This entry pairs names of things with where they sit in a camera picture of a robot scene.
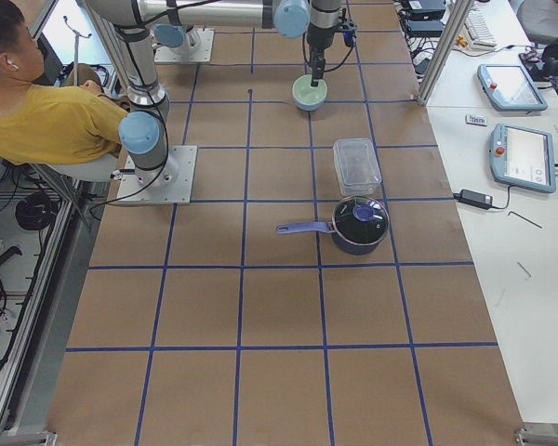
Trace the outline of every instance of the white mounting plate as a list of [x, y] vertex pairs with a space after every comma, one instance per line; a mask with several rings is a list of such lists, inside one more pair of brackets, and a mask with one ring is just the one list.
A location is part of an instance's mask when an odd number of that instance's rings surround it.
[[[169, 184], [149, 187], [133, 195], [132, 197], [120, 200], [120, 204], [188, 204], [193, 191], [194, 166], [196, 165], [196, 146], [169, 146], [170, 158], [173, 158], [178, 165], [179, 171], [174, 180]], [[126, 169], [134, 169], [134, 163], [128, 156], [126, 159]], [[143, 188], [134, 175], [124, 175], [120, 180], [120, 189], [117, 198], [126, 197]]]
[[174, 53], [167, 46], [161, 46], [155, 51], [155, 63], [171, 64], [171, 63], [196, 63], [210, 62], [211, 53], [213, 52], [213, 37], [215, 31], [210, 28], [198, 28], [196, 30], [201, 37], [201, 46], [190, 55], [190, 60], [184, 60], [181, 54]]

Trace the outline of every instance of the pot handle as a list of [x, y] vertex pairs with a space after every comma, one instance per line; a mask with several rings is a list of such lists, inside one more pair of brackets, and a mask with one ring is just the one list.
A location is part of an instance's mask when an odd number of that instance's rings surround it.
[[324, 232], [330, 234], [333, 231], [332, 225], [324, 221], [312, 221], [309, 223], [289, 223], [286, 225], [279, 225], [275, 232], [278, 234], [297, 234], [298, 232]]

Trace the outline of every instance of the tablet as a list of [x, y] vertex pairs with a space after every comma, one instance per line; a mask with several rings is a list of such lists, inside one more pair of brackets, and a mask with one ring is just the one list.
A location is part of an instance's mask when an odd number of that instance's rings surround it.
[[541, 112], [548, 108], [523, 65], [480, 65], [477, 77], [498, 111]]
[[556, 190], [551, 134], [498, 124], [492, 132], [490, 168], [496, 181], [538, 192]]

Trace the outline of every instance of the person's hand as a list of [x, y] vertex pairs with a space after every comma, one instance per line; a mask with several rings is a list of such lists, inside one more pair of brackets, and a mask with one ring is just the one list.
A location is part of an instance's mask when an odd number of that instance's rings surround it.
[[89, 93], [93, 93], [94, 95], [98, 95], [99, 93], [101, 93], [100, 85], [95, 83], [94, 81], [86, 81], [84, 84], [79, 85], [79, 87], [83, 88]]

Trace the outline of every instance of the blue joint cap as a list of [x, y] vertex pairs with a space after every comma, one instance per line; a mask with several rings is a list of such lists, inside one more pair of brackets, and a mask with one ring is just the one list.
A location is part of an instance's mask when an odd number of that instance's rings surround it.
[[290, 39], [300, 37], [310, 24], [310, 6], [306, 0], [283, 0], [272, 20], [280, 34]]
[[155, 39], [163, 46], [177, 48], [184, 43], [186, 32], [181, 26], [158, 23], [153, 26]]
[[160, 130], [157, 118], [145, 111], [133, 111], [118, 127], [120, 140], [134, 155], [144, 155], [159, 142]]

